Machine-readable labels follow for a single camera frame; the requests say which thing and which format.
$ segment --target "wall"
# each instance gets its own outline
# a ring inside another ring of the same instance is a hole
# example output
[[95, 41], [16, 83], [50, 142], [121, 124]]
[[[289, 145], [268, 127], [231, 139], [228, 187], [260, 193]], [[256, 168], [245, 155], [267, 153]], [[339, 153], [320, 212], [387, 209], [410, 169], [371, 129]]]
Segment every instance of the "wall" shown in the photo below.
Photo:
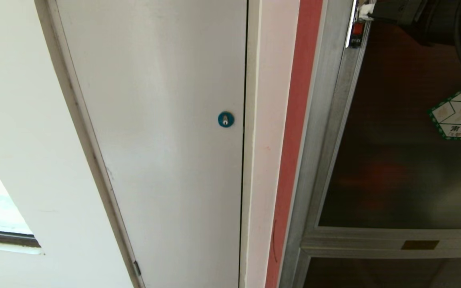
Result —
[[299, 2], [249, 1], [241, 286], [264, 287]]
[[287, 236], [293, 191], [296, 188], [309, 87], [313, 72], [318, 31], [324, 0], [301, 0], [293, 71], [287, 104], [286, 128], [282, 146], [279, 183], [277, 187], [273, 231], [267, 268], [266, 288], [276, 288]]
[[130, 288], [33, 1], [0, 2], [0, 179], [44, 253], [0, 250], [0, 288]]

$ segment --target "aluminum frame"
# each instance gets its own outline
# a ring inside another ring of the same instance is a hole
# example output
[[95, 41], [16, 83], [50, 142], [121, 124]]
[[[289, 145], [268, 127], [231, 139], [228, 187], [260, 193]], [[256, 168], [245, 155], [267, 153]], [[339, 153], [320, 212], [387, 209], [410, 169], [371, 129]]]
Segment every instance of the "aluminum frame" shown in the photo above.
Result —
[[0, 243], [40, 248], [40, 244], [32, 234], [0, 231]]
[[[461, 257], [461, 229], [318, 226], [370, 30], [367, 23], [361, 48], [344, 48], [354, 3], [354, 0], [326, 0], [323, 5], [280, 288], [303, 287], [312, 257]], [[402, 250], [406, 240], [438, 240], [439, 244], [434, 250]]]

